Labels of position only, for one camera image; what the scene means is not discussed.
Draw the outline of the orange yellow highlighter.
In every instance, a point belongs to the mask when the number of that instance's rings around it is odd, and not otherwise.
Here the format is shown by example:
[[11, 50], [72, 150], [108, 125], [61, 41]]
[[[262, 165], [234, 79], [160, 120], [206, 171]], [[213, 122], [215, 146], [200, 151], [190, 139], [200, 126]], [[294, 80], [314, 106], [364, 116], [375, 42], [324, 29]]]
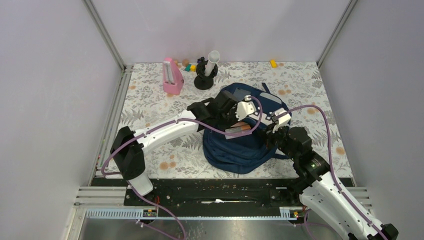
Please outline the orange yellow highlighter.
[[238, 123], [236, 123], [236, 124], [232, 125], [231, 127], [232, 127], [232, 128], [236, 128], [236, 127], [241, 127], [241, 126], [245, 126], [245, 125], [247, 125], [247, 123], [246, 123], [246, 122], [240, 121], [240, 122], [238, 122]]

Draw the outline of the navy blue backpack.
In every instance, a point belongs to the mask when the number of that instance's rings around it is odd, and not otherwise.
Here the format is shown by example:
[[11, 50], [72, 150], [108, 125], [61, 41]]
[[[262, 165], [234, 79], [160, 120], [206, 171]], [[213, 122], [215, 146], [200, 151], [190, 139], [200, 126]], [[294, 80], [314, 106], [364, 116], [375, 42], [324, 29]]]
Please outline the navy blue backpack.
[[247, 95], [257, 98], [263, 107], [261, 123], [252, 134], [240, 137], [204, 130], [202, 140], [206, 160], [218, 169], [236, 174], [250, 173], [272, 158], [286, 160], [288, 157], [278, 154], [276, 146], [267, 146], [264, 137], [267, 126], [272, 123], [272, 114], [279, 109], [287, 111], [286, 103], [274, 95], [264, 82], [262, 88], [236, 82], [223, 87], [221, 91], [228, 91], [238, 101], [243, 101]]

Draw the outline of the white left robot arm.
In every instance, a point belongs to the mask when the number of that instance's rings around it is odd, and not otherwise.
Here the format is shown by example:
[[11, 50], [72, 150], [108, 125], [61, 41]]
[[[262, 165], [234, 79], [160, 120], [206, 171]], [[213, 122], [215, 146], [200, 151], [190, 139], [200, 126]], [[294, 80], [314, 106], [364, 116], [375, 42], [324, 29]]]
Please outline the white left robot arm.
[[237, 121], [237, 98], [228, 91], [190, 104], [177, 116], [139, 130], [121, 128], [114, 139], [108, 160], [114, 160], [119, 174], [144, 206], [155, 200], [153, 184], [146, 172], [145, 156], [155, 148], [179, 137], [197, 133], [207, 126], [224, 130]]

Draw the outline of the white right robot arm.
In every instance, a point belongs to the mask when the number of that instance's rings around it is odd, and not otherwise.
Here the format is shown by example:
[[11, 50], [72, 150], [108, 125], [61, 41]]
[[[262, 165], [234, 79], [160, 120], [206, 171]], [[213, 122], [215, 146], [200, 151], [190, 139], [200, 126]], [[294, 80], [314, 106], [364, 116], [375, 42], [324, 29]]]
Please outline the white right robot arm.
[[396, 227], [373, 216], [332, 176], [330, 164], [313, 150], [312, 139], [303, 127], [271, 126], [265, 130], [267, 146], [276, 147], [293, 161], [298, 175], [287, 191], [293, 206], [303, 204], [319, 215], [343, 240], [395, 240]]

